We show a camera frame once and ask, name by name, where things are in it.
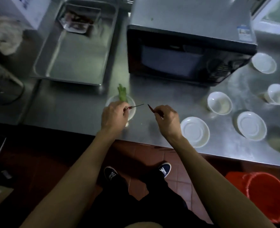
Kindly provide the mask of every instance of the microwave window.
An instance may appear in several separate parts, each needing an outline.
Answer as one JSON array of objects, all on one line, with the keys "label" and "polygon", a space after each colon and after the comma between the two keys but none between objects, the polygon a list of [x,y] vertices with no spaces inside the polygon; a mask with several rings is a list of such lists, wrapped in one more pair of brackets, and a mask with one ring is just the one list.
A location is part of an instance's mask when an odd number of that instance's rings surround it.
[{"label": "microwave window", "polygon": [[193,79],[194,70],[203,58],[196,51],[185,52],[142,45],[141,63],[153,70]]}]

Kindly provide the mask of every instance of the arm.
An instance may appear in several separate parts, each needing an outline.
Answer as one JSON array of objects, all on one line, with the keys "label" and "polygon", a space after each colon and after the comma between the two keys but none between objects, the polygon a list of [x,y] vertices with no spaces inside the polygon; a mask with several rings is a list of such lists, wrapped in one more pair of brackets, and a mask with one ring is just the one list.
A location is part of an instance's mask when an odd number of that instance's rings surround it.
[{"label": "arm", "polygon": [[113,102],[104,108],[102,128],[85,152],[52,191],[26,218],[26,227],[73,227],[80,220],[93,192],[104,157],[125,127],[126,102]]},{"label": "arm", "polygon": [[161,134],[176,150],[192,184],[213,222],[221,228],[275,226],[245,195],[212,167],[182,136],[179,116],[169,106],[158,106],[155,113]]}]

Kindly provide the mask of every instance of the red bucket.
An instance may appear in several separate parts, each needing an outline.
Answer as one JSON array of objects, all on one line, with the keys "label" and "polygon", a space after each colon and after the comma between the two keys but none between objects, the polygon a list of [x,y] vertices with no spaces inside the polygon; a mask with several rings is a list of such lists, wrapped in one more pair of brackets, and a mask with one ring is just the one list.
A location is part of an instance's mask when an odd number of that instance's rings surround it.
[{"label": "red bucket", "polygon": [[226,175],[273,223],[280,223],[280,180],[265,172],[229,172]]}]

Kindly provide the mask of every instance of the small white plate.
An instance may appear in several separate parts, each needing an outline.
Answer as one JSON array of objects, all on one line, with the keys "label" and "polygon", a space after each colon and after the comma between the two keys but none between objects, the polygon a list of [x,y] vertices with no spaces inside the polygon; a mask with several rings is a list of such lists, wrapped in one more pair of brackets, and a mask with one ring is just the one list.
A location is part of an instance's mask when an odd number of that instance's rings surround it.
[{"label": "small white plate", "polygon": [[200,148],[207,144],[210,139],[210,130],[207,124],[196,117],[188,117],[181,123],[182,135],[194,148]]},{"label": "small white plate", "polygon": [[[128,100],[128,104],[130,106],[136,106],[135,101],[131,98],[131,96],[126,95],[126,97],[127,97],[127,100]],[[112,96],[107,100],[105,106],[108,106],[113,101],[119,101],[119,100],[120,100],[119,95]],[[130,111],[129,111],[128,120],[132,119],[133,116],[135,115],[135,113],[136,113],[136,107],[131,108]]]},{"label": "small white plate", "polygon": [[264,97],[268,103],[280,105],[280,84],[270,85]]},{"label": "small white plate", "polygon": [[229,114],[232,110],[231,99],[222,92],[213,92],[207,98],[208,108],[219,115]]},{"label": "small white plate", "polygon": [[274,73],[277,69],[274,59],[265,53],[255,54],[252,57],[252,64],[258,71],[266,74]]},{"label": "small white plate", "polygon": [[267,126],[264,120],[250,111],[242,112],[238,116],[237,126],[242,135],[253,141],[261,141],[267,135]]}]

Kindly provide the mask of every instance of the hand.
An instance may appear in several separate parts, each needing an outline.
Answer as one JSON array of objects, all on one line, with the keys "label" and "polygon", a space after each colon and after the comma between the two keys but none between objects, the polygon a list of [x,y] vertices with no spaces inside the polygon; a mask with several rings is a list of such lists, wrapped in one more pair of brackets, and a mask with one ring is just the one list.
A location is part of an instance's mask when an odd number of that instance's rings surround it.
[{"label": "hand", "polygon": [[110,132],[115,137],[118,136],[124,129],[127,121],[129,110],[125,110],[129,104],[124,101],[116,101],[105,107],[102,113],[101,130]]},{"label": "hand", "polygon": [[170,142],[179,140],[183,137],[180,128],[179,115],[175,110],[168,105],[157,106],[154,110],[156,112],[162,111],[164,113],[163,118],[161,118],[158,113],[155,113],[155,117],[159,125],[160,132],[166,140]]}]

